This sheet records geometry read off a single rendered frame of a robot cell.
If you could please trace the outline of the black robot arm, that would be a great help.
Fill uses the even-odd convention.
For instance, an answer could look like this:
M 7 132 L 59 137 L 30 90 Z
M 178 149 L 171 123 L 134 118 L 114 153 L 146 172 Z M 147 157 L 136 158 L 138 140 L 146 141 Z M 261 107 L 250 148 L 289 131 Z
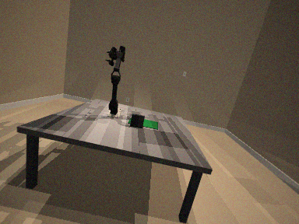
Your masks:
M 119 72 L 120 64 L 121 61 L 124 62 L 125 60 L 125 47 L 120 46 L 119 51 L 114 53 L 113 51 L 109 51 L 109 56 L 110 58 L 116 58 L 115 55 L 117 56 L 117 60 L 114 66 L 114 71 L 111 73 L 111 82 L 113 84 L 113 89 L 112 89 L 112 100 L 109 103 L 109 110 L 111 110 L 111 114 L 116 115 L 118 112 L 118 101 L 116 100 L 117 98 L 117 89 L 118 89 L 118 83 L 121 80 L 121 74 Z M 118 72 L 120 76 L 113 75 L 114 72 Z

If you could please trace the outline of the green circuit board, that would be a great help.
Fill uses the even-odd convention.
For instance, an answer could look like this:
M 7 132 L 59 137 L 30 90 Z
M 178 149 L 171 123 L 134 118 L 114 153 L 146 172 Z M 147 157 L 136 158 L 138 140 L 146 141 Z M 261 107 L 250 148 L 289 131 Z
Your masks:
M 158 130 L 158 122 L 144 119 L 143 127 L 153 128 Z

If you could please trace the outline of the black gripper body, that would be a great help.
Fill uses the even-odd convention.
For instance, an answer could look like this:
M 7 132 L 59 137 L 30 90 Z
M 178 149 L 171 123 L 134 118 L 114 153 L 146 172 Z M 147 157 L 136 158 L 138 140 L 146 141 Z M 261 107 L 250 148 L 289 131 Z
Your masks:
M 115 47 L 112 47 L 111 49 L 114 53 L 117 52 L 117 49 Z M 117 56 L 115 55 L 116 58 L 112 58 L 111 61 L 109 61 L 109 65 L 114 66 L 114 60 L 117 60 Z

